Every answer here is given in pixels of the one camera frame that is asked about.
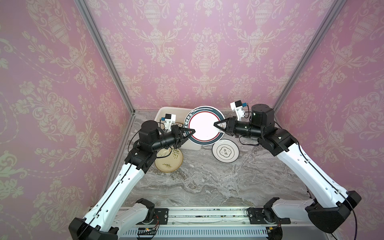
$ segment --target plastic container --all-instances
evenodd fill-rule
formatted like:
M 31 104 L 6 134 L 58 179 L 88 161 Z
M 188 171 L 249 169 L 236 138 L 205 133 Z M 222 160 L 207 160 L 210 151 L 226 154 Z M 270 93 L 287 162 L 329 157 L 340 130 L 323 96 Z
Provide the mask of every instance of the plastic container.
M 172 107 L 162 107 L 156 114 L 155 121 L 159 122 L 159 120 L 166 116 L 166 114 L 175 114 L 176 122 L 182 123 L 184 125 L 184 120 L 188 113 L 190 113 L 192 109 L 189 108 L 172 108 Z M 181 147 L 181 149 L 190 149 L 190 150 L 200 150 L 201 145 L 195 144 L 191 140 L 187 140 Z

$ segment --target plate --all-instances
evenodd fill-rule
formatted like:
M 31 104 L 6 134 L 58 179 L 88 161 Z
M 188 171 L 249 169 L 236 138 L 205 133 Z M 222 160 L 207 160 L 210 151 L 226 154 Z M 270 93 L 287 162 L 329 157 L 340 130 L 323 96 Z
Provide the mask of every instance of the plate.
M 185 118 L 184 127 L 195 129 L 189 139 L 198 145 L 211 145 L 222 138 L 224 133 L 214 126 L 217 121 L 224 120 L 224 115 L 211 106 L 193 109 Z
M 221 139 L 212 146 L 212 153 L 217 160 L 230 163 L 239 157 L 239 148 L 231 140 Z
M 157 152 L 157 157 L 163 157 L 169 154 L 171 148 L 161 149 Z M 155 166 L 162 172 L 173 172 L 176 171 L 183 163 L 183 153 L 180 149 L 173 149 L 172 153 L 168 157 L 156 158 Z

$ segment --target wallpaper pattern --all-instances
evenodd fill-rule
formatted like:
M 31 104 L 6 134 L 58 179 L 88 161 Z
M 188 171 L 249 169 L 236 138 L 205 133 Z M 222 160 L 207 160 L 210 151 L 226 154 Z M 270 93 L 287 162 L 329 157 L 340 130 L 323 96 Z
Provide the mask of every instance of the wallpaper pattern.
M 70 239 L 129 116 L 73 1 L 1 1 L 0 239 Z
M 383 0 L 346 2 L 277 116 L 330 176 L 361 195 L 358 239 L 382 239 Z M 353 216 L 342 229 L 353 239 Z
M 135 109 L 274 105 L 333 0 L 87 0 Z

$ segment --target yellow plate with bamboo design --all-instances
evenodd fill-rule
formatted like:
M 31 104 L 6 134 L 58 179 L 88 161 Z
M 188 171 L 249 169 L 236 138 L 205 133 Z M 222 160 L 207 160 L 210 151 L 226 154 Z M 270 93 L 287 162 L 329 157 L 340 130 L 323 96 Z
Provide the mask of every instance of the yellow plate with bamboo design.
M 161 149 L 157 153 L 157 157 L 163 157 L 169 154 L 171 151 L 171 148 L 169 149 Z M 183 153 L 180 151 L 180 149 L 173 149 L 172 153 L 168 157 L 164 158 L 156 158 L 155 160 L 155 166 L 158 170 L 162 172 L 173 172 L 176 171 L 181 164 L 183 163 Z

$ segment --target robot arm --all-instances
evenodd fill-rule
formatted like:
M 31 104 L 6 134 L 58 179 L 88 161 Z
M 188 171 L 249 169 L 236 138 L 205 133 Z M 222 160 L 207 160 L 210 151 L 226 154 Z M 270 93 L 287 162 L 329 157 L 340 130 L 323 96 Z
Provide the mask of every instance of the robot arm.
M 195 133 L 194 129 L 177 125 L 170 126 L 170 132 L 164 133 L 157 124 L 155 121 L 146 121 L 141 125 L 139 140 L 133 144 L 114 182 L 83 219 L 75 218 L 71 222 L 69 231 L 72 239 L 118 239 L 137 223 L 149 223 L 153 219 L 154 204 L 145 199 L 138 200 L 118 217 L 116 214 L 133 187 L 156 160 L 157 152 L 171 146 L 177 149 Z
M 214 126 L 230 136 L 258 140 L 291 168 L 315 196 L 307 201 L 273 198 L 264 208 L 279 218 L 311 221 L 320 230 L 333 233 L 360 202 L 360 195 L 337 184 L 305 153 L 296 138 L 287 130 L 276 128 L 274 111 L 268 105 L 253 105 L 250 114 L 249 122 L 232 117 Z

